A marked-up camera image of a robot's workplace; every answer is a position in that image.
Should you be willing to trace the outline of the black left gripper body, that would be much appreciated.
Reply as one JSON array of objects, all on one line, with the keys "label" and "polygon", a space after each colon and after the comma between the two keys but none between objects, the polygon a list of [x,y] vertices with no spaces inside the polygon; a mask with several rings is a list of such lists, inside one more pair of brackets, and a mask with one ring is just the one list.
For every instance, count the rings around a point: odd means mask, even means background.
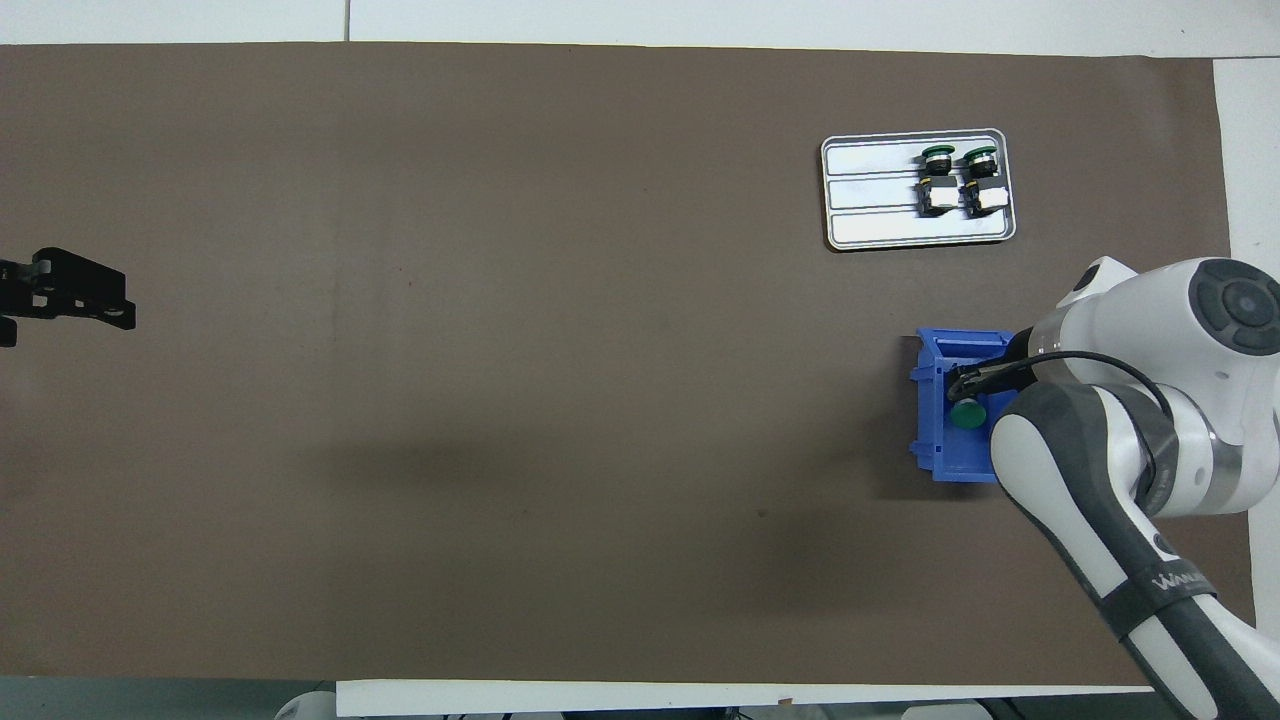
[{"label": "black left gripper body", "polygon": [[1,260],[1,315],[36,316],[32,265]]}]

